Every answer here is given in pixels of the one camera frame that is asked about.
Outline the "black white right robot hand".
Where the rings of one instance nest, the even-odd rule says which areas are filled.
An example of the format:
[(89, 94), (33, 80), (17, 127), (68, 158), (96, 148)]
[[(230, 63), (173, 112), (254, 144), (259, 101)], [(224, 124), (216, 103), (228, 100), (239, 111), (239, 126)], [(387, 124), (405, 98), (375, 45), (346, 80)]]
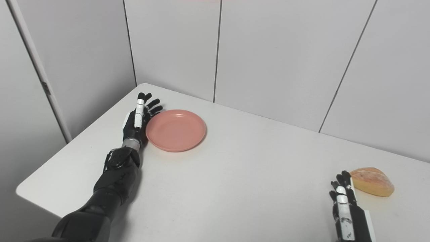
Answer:
[(333, 201), (332, 215), (337, 242), (375, 242), (370, 212), (357, 202), (352, 176), (343, 170), (331, 182), (329, 196)]

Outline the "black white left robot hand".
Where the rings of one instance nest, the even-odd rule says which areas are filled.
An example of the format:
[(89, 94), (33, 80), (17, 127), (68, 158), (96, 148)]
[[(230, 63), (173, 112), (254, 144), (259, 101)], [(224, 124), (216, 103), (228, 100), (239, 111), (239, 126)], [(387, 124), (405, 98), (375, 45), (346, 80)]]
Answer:
[(123, 127), (123, 141), (134, 139), (144, 144), (146, 138), (146, 126), (149, 121), (163, 110), (160, 99), (152, 99), (152, 94), (140, 92), (138, 94), (135, 109), (132, 110)]

